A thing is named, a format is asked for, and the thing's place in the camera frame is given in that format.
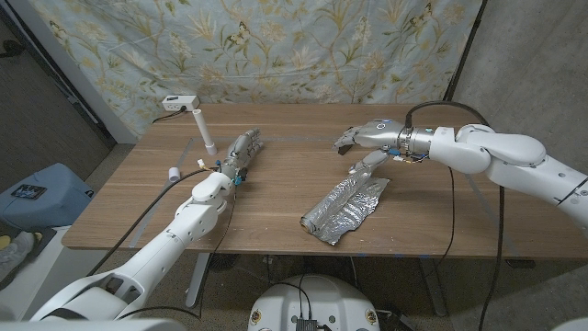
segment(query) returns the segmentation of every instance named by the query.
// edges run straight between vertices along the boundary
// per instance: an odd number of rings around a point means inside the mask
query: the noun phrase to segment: white power strip
[[[162,101],[166,111],[178,111],[186,106],[187,111],[195,110],[200,104],[197,96],[167,96]]]

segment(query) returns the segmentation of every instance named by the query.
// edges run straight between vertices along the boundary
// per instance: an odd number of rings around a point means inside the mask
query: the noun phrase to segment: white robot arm
[[[218,215],[227,205],[223,197],[232,193],[235,183],[241,180],[241,170],[261,146],[259,129],[237,138],[219,172],[212,172],[192,189],[192,197],[177,209],[174,220],[151,242],[123,266],[65,287],[45,303],[31,321],[116,320],[142,308],[190,243],[214,228]]]
[[[496,133],[480,124],[466,125],[456,135],[453,128],[406,128],[394,120],[373,120],[347,130],[334,149],[344,154],[354,143],[378,150],[352,166],[352,172],[378,166],[403,149],[464,174],[485,172],[498,185],[543,199],[569,214],[588,237],[588,176],[547,155],[534,138]]]

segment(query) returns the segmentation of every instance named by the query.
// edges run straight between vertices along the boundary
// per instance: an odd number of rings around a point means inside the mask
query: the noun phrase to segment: aluminum foil
[[[371,168],[349,175],[307,212],[300,224],[317,238],[335,245],[341,235],[355,230],[372,213],[388,179],[371,178]]]

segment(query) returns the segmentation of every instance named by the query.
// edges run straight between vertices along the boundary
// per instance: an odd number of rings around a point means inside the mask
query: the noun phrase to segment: floral fabric backdrop
[[[439,99],[481,0],[29,0],[141,137],[170,94],[203,103]]]

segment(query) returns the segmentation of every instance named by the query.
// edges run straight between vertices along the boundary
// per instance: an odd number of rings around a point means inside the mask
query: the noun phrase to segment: table top
[[[343,156],[332,151],[343,131],[373,119],[402,122],[410,107],[202,105],[219,149],[214,156],[206,153],[191,114],[158,122],[97,193],[63,244],[79,249],[112,247],[164,188],[167,171],[178,160],[183,159],[183,174],[198,169],[199,158],[213,166],[237,136],[259,127],[265,146],[248,166],[246,182],[237,188],[230,223],[226,211],[215,229],[188,249],[213,251],[226,229],[221,253],[441,257],[451,236],[451,179],[446,166],[430,160],[421,164],[390,160],[381,165],[373,177],[389,178],[390,183],[376,211],[336,245],[320,241],[300,226],[300,217],[347,176],[349,166],[370,152],[360,146]],[[420,127],[460,128],[472,122],[476,120],[470,114],[450,107],[424,108],[413,117],[413,125]],[[121,249],[141,248],[159,234],[206,175],[195,175],[170,189]],[[489,215],[498,214],[498,187],[483,174],[472,176],[475,189],[463,174],[454,175],[456,227],[448,256],[494,257],[498,226]],[[505,198],[505,257],[588,257],[588,240],[566,214],[509,189]]]

